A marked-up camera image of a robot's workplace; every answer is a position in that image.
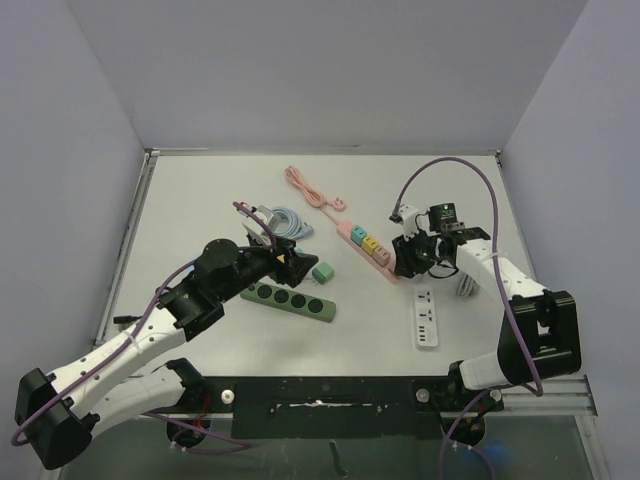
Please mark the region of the pink USB charger plug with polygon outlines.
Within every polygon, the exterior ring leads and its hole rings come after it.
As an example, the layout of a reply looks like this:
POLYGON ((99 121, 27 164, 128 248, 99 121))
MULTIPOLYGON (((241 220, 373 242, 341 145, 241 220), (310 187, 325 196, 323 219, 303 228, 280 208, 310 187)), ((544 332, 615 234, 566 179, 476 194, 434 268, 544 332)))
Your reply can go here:
POLYGON ((373 251, 372 259, 380 267, 386 268, 392 261, 392 255, 385 247, 379 245, 373 251))

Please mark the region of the yellow USB charger plug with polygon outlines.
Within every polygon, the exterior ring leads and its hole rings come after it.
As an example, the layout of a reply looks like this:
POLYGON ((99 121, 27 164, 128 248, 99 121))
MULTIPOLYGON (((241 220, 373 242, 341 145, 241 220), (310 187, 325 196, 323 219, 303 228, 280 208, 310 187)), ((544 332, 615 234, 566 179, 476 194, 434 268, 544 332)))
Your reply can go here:
POLYGON ((379 247, 378 241, 370 235, 368 235, 361 244, 362 250, 370 256, 374 254, 374 252, 378 247, 379 247))

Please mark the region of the teal USB charger plug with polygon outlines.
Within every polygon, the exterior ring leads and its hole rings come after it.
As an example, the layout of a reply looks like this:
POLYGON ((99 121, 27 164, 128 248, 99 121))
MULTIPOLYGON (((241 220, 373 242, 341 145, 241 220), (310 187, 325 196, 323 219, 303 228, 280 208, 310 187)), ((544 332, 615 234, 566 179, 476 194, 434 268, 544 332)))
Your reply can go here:
POLYGON ((354 225, 350 231, 350 239, 357 245, 361 245, 363 240, 367 237, 367 232, 359 225, 354 225))

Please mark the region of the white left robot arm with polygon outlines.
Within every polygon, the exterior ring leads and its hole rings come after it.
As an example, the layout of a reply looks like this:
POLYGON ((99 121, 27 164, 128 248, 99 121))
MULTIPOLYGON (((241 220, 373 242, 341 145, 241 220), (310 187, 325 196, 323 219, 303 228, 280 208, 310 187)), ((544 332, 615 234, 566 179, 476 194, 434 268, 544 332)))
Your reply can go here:
POLYGON ((212 326, 225 303, 249 286, 270 277, 296 287, 317 262, 283 238, 272 246, 211 241, 176 271, 178 284, 166 280, 156 290, 128 329, 66 366, 50 373, 35 368, 21 378, 12 446, 30 445, 43 467, 55 470, 122 422, 158 408, 195 409, 203 379, 187 360, 170 361, 141 378, 136 372, 212 326))

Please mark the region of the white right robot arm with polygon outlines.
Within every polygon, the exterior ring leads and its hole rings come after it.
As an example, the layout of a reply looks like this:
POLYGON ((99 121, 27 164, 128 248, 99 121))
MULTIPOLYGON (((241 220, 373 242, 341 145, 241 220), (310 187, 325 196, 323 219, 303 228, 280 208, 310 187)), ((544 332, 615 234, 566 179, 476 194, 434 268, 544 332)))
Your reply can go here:
POLYGON ((567 291, 552 291, 502 257, 479 227, 430 235, 419 230, 392 240, 394 274, 413 278, 444 261, 469 276, 502 308, 494 351, 462 360, 445 384, 448 402, 469 408, 490 387, 539 384, 582 367, 577 305, 567 291))

